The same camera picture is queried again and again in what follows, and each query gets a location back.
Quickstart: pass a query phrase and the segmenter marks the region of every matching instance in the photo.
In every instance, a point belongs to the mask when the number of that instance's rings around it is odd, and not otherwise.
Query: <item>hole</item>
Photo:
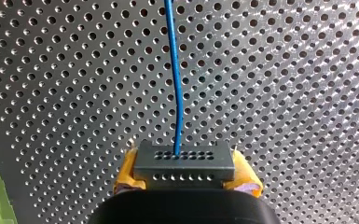
[[[112,18],[112,14],[110,14],[110,12],[104,12],[103,18],[108,21]]]
[[[121,11],[121,16],[122,16],[124,19],[126,19],[126,18],[128,18],[128,17],[130,16],[130,12],[127,11],[127,10],[122,10],[122,11]]]
[[[84,15],[84,20],[85,21],[92,21],[92,14],[91,13],[86,13]]]
[[[30,7],[32,5],[32,0],[22,0],[22,3],[27,6]]]
[[[147,10],[144,9],[144,8],[141,9],[140,14],[141,14],[142,17],[146,17],[147,16]]]

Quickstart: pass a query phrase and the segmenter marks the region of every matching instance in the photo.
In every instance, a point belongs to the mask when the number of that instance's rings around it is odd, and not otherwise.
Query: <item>wire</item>
[[[173,85],[175,88],[176,98],[176,127],[175,127],[175,140],[173,143],[173,154],[179,155],[181,144],[181,132],[183,126],[183,99],[182,99],[182,87],[181,78],[179,74],[179,62],[178,52],[176,47],[175,38],[175,25],[173,22],[173,2],[172,0],[164,0],[165,13],[168,26],[168,37],[170,38],[170,53],[171,53],[171,65],[173,69]]]

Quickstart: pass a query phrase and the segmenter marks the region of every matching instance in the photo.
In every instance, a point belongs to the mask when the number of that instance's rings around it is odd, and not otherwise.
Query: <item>black object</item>
[[[235,166],[226,141],[214,146],[181,146],[173,155],[172,146],[153,146],[143,141],[133,167],[135,179],[147,189],[221,189],[234,179]]]
[[[239,191],[133,190],[120,193],[92,214],[89,224],[279,224],[261,200]]]

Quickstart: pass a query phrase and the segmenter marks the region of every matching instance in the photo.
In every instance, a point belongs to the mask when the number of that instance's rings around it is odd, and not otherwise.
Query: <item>silver metal sheet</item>
[[[283,223],[359,223],[359,1],[175,1],[183,144],[228,140]],[[0,1],[0,172],[19,223],[86,223],[134,138],[171,145],[161,0]]]

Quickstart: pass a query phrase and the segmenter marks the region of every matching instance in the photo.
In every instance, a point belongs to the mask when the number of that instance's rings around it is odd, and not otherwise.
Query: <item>perforated sheet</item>
[[[237,146],[282,223],[359,223],[359,0],[174,4],[183,144]],[[86,223],[130,138],[173,144],[173,96],[162,0],[1,0],[19,223]]]

